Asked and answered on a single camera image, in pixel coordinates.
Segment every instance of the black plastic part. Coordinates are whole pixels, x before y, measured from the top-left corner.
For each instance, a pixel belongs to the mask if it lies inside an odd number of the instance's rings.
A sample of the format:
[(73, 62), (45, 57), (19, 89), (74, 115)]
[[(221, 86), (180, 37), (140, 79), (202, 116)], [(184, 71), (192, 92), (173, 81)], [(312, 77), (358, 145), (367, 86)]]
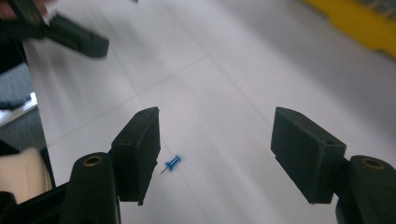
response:
[(59, 223), (120, 223), (113, 164), (106, 153), (75, 162)]
[(58, 223), (67, 184), (47, 191), (10, 209), (2, 224), (54, 224)]
[(143, 204), (160, 153), (157, 107), (134, 115), (111, 144), (117, 191), (122, 202)]
[(43, 18), (41, 17), (40, 11), (32, 0), (7, 0), (12, 10), (17, 15), (20, 21), (25, 21), (26, 23), (33, 26), (40, 26), (45, 24)]
[(346, 147), (303, 114), (276, 108), (271, 150), (310, 203), (332, 201), (332, 169), (343, 162)]
[(348, 177), (364, 223), (396, 223), (396, 172), (391, 165), (354, 156)]
[(46, 37), (89, 57), (103, 58), (107, 55), (108, 39), (59, 14), (49, 22)]

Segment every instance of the metal pin point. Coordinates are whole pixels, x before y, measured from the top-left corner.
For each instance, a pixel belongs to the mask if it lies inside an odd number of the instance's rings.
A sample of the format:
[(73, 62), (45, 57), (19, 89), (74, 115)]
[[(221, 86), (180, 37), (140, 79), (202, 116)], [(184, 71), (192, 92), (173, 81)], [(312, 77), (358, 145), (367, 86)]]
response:
[(166, 163), (165, 163), (166, 168), (160, 173), (160, 175), (161, 175), (163, 172), (165, 172), (165, 170), (167, 170), (167, 169), (169, 169), (169, 170), (172, 171), (174, 165), (175, 165), (178, 161), (180, 161), (180, 157), (179, 157), (178, 155), (176, 155), (174, 159), (172, 159), (171, 161), (166, 162)]

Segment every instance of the blue push pin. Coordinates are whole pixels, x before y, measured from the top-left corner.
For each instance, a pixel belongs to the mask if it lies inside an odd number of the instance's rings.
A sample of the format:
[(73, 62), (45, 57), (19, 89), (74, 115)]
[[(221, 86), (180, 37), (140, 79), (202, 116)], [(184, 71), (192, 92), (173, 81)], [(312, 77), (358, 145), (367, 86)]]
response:
[(175, 156), (174, 159), (172, 159), (171, 161), (166, 162), (166, 168), (160, 173), (160, 175), (165, 172), (165, 170), (167, 170), (169, 168), (169, 170), (173, 170), (174, 165), (180, 161), (180, 157), (178, 155)]

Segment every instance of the tile grout line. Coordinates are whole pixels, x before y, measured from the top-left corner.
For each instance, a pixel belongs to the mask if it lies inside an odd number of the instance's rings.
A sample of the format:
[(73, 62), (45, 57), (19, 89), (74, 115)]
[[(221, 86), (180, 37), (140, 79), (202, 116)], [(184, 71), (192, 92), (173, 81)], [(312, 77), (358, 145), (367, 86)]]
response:
[(165, 5), (163, 2), (161, 2), (163, 6), (169, 11), (169, 14), (177, 21), (179, 26), (187, 33), (187, 35), (198, 45), (198, 47), (204, 52), (205, 56), (220, 70), (220, 72), (226, 77), (226, 79), (229, 80), (230, 84), (236, 89), (236, 91), (247, 101), (247, 104), (252, 107), (252, 109), (258, 114), (258, 116), (267, 124), (272, 126), (272, 122), (260, 111), (260, 109), (254, 104), (251, 99), (248, 97), (248, 95), (239, 87), (238, 84), (233, 81), (231, 76), (227, 73), (227, 71), (218, 63), (217, 60), (214, 59), (213, 55), (207, 50), (207, 48), (204, 47), (203, 44), (201, 44), (200, 41), (198, 41), (194, 35), (192, 34), (191, 30), (187, 28), (183, 22), (181, 22), (181, 19), (175, 15), (175, 13), (172, 11), (172, 9), (169, 8), (169, 6)]
[(47, 146), (48, 146), (48, 147), (53, 147), (53, 146), (55, 146), (56, 144), (62, 142), (65, 138), (69, 137), (69, 136), (72, 135), (73, 133), (78, 132), (78, 131), (82, 130), (83, 128), (85, 128), (85, 127), (91, 125), (92, 123), (94, 123), (94, 122), (96, 122), (97, 120), (101, 119), (101, 118), (104, 117), (105, 115), (109, 114), (109, 112), (111, 112), (112, 110), (114, 110), (114, 109), (116, 109), (116, 108), (119, 108), (119, 107), (121, 107), (121, 106), (127, 104), (128, 102), (132, 101), (132, 100), (135, 99), (135, 98), (138, 98), (138, 96), (137, 96), (137, 95), (131, 96), (131, 97), (127, 98), (125, 101), (120, 102), (120, 103), (118, 103), (117, 105), (112, 106), (111, 108), (109, 108), (109, 109), (106, 110), (105, 112), (99, 114), (95, 119), (92, 119), (92, 120), (88, 121), (87, 123), (85, 123), (85, 124), (83, 124), (83, 125), (81, 125), (81, 126), (78, 126), (77, 128), (71, 130), (70, 132), (67, 132), (67, 133), (64, 134), (62, 137), (56, 139), (53, 143), (47, 144)]

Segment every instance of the push pin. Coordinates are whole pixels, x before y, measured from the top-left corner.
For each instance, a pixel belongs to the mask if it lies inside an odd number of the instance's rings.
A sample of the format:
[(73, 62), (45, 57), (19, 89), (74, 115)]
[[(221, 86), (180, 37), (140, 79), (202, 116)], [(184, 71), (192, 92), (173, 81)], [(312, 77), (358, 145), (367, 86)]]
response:
[(171, 161), (166, 162), (166, 163), (165, 163), (166, 168), (160, 173), (160, 175), (161, 175), (163, 172), (165, 172), (165, 170), (167, 170), (167, 169), (169, 169), (169, 170), (172, 171), (174, 165), (175, 165), (178, 161), (180, 161), (180, 157), (179, 157), (178, 155), (176, 155), (174, 159), (172, 159)]

